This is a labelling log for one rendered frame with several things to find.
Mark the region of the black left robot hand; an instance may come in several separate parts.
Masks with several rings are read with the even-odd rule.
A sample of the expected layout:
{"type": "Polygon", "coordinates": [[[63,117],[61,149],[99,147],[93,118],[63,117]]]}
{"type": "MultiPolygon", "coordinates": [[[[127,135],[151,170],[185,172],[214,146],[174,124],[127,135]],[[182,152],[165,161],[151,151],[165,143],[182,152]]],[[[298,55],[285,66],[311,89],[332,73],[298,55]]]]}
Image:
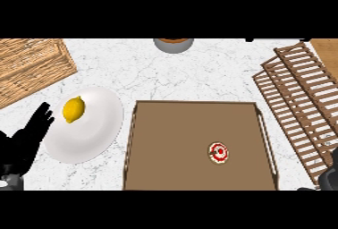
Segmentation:
{"type": "Polygon", "coordinates": [[[40,144],[55,121],[50,105],[43,102],[22,129],[12,137],[0,131],[0,177],[30,172],[40,144]]]}

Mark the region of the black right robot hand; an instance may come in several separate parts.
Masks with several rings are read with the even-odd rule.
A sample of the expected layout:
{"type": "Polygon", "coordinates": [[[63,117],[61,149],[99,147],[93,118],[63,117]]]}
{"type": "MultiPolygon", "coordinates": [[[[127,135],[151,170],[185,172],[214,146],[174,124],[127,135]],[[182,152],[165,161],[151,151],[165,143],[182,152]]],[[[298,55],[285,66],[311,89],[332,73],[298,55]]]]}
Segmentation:
{"type": "Polygon", "coordinates": [[[306,162],[310,177],[314,179],[314,191],[338,191],[338,147],[325,158],[306,162]]]}

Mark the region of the brown wooden tiered shelf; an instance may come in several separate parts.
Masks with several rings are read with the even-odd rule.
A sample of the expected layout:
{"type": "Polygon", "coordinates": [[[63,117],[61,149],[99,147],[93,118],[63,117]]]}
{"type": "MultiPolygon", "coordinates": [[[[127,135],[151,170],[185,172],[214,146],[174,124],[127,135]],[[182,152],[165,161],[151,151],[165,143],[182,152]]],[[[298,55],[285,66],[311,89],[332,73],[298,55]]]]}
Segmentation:
{"type": "Polygon", "coordinates": [[[338,148],[338,80],[303,42],[275,50],[252,79],[316,182],[338,148]]]}

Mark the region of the brown wooden tray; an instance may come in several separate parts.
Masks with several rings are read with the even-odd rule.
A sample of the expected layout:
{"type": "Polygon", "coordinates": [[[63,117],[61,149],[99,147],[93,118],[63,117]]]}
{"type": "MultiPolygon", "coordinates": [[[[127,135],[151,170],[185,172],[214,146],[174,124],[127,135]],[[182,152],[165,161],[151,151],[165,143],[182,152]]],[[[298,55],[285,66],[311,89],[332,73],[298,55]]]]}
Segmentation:
{"type": "Polygon", "coordinates": [[[257,104],[139,101],[123,188],[276,191],[279,173],[257,104]],[[213,142],[229,150],[223,165],[208,158],[213,142]]]}

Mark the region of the white oval plate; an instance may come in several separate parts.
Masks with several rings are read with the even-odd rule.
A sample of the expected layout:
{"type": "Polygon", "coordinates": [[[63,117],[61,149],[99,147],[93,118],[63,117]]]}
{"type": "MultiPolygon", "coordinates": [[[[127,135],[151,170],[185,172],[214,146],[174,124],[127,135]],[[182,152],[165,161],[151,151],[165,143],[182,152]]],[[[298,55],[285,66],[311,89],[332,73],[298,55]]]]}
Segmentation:
{"type": "Polygon", "coordinates": [[[44,136],[50,157],[66,164],[78,164],[97,157],[120,134],[123,116],[120,97],[111,89],[90,87],[63,97],[53,110],[55,121],[44,136]],[[68,123],[63,105],[77,96],[84,101],[84,114],[68,123]]]}

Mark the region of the yellow lemon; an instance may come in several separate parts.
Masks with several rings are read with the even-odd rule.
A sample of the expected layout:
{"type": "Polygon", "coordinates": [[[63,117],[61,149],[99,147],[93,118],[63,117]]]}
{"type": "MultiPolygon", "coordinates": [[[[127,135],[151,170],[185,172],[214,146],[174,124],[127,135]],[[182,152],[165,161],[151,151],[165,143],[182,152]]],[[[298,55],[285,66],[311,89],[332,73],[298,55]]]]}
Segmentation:
{"type": "Polygon", "coordinates": [[[84,114],[86,104],[81,97],[72,98],[63,105],[62,115],[66,123],[77,121],[84,114]]]}

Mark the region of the woven wicker basket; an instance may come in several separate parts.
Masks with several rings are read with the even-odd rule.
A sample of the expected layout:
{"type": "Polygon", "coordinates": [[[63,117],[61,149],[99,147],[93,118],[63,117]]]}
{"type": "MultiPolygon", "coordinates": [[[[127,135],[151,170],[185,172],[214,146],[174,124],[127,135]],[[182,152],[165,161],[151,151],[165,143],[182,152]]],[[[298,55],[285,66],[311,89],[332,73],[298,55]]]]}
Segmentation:
{"type": "Polygon", "coordinates": [[[0,38],[0,109],[75,72],[62,38],[0,38]]]}

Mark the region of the pale wooden board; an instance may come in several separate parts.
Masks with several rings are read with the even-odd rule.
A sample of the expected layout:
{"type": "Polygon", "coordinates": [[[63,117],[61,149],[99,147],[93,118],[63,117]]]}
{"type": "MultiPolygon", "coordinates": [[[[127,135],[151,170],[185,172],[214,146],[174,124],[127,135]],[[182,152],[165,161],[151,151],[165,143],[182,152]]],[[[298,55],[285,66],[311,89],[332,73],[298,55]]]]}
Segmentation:
{"type": "Polygon", "coordinates": [[[332,77],[338,80],[338,38],[313,38],[310,44],[332,77]]]}

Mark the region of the grey pot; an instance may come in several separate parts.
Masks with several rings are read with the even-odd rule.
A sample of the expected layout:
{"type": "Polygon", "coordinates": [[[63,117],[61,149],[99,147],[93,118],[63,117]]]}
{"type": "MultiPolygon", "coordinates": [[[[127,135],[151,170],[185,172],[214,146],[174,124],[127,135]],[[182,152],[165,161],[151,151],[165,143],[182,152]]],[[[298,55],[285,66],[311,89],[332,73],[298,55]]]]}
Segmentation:
{"type": "Polygon", "coordinates": [[[187,39],[159,39],[159,38],[155,38],[154,41],[155,41],[156,48],[168,54],[179,54],[179,53],[185,52],[193,44],[192,38],[187,38],[187,39]]]}

